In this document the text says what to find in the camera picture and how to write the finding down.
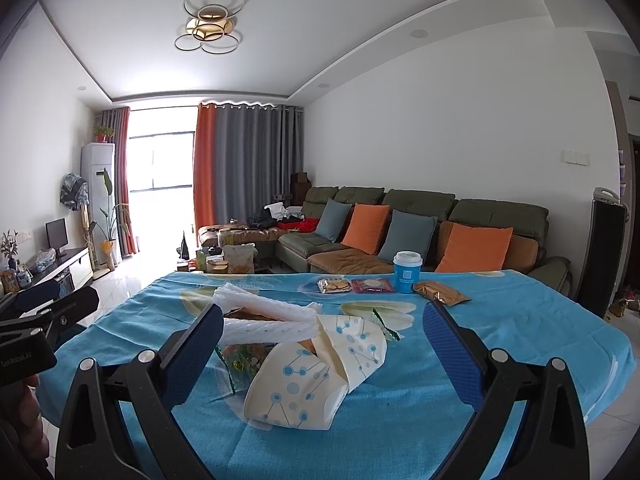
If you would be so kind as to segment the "person's left hand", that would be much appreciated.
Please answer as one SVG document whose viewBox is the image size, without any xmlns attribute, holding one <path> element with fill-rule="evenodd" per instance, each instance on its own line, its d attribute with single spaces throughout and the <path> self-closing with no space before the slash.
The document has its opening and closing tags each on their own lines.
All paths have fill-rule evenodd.
<svg viewBox="0 0 640 480">
<path fill-rule="evenodd" d="M 21 395 L 13 403 L 12 426 L 17 437 L 17 445 L 28 460 L 46 460 L 50 444 L 43 429 L 40 405 L 35 396 L 35 388 L 40 385 L 38 375 L 22 381 Z"/>
</svg>

